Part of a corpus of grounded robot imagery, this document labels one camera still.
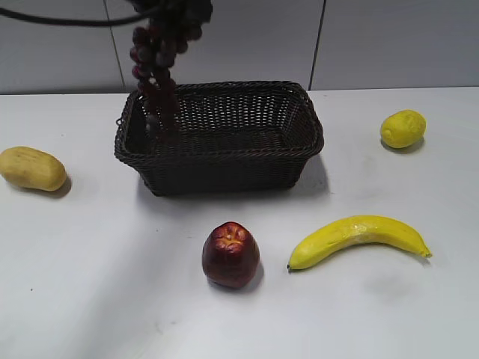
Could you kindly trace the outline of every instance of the lemon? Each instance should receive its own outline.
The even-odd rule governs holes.
[[[390,147],[404,148],[419,141],[426,131],[426,119],[416,111],[402,110],[386,118],[381,138]]]

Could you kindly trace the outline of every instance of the tile grout line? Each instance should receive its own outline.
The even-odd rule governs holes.
[[[109,21],[110,15],[108,14],[108,6],[106,5],[106,0],[103,0],[103,6],[105,7],[106,19]],[[117,58],[118,69],[120,70],[121,86],[123,88],[123,92],[126,92],[125,78],[123,77],[123,71],[121,70],[120,58],[118,57],[117,43],[115,41],[115,36],[113,36],[112,27],[110,26],[109,29],[110,29],[110,36],[112,37],[113,49],[115,50],[115,56]]]
[[[314,71],[316,70],[317,53],[320,48],[320,38],[321,38],[321,32],[323,31],[324,13],[326,12],[326,2],[327,0],[323,0],[323,9],[321,10],[320,25],[317,29],[316,47],[314,48],[314,56],[313,56],[313,66],[311,67],[311,75],[309,77],[309,86],[308,86],[309,91],[311,91],[311,86],[313,85]]]

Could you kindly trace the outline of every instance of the wall tile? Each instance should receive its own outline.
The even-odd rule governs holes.
[[[111,18],[132,14],[124,0],[107,0]],[[173,69],[178,83],[291,80],[308,86],[322,0],[215,0],[204,36]],[[128,88],[133,26],[114,28]]]
[[[103,0],[0,0],[34,15],[105,19]],[[109,28],[65,28],[0,17],[0,93],[119,92]]]
[[[313,89],[479,85],[478,0],[328,0]]]

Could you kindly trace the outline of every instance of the yellow banana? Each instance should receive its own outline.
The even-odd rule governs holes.
[[[288,268],[306,269],[340,249],[363,243],[383,243],[423,258],[432,256],[421,235],[407,224],[378,215],[355,215],[306,237],[294,249]]]

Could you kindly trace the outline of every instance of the basket rim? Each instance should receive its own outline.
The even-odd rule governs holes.
[[[134,153],[129,151],[126,148],[126,134],[129,131],[129,121],[131,119],[133,106],[135,101],[141,96],[138,90],[134,90],[129,94],[126,104],[123,108],[121,117],[117,120],[118,130],[115,138],[115,156],[126,156],[135,160],[147,160],[152,161],[154,159],[161,159],[162,162],[170,160],[177,160],[181,158],[182,160],[188,159],[208,159],[215,157],[216,160],[219,159],[228,159],[235,158],[239,159],[251,159],[251,158],[260,158],[260,157],[287,157],[287,158],[309,158],[314,155],[317,155],[323,148],[323,127],[317,117],[316,111],[314,110],[314,105],[311,101],[311,98],[298,83],[291,81],[250,81],[250,82],[208,82],[203,84],[189,84],[189,85],[178,85],[177,91],[181,92],[182,90],[188,90],[192,88],[204,89],[210,88],[212,86],[249,86],[249,87],[277,87],[278,85],[287,86],[291,90],[302,95],[305,98],[305,110],[308,112],[308,120],[310,124],[314,127],[314,140],[306,146],[301,147],[282,147],[282,148],[258,148],[258,149],[244,149],[244,150],[219,150],[219,151],[205,151],[200,153],[181,153],[176,156],[158,156],[154,153]]]

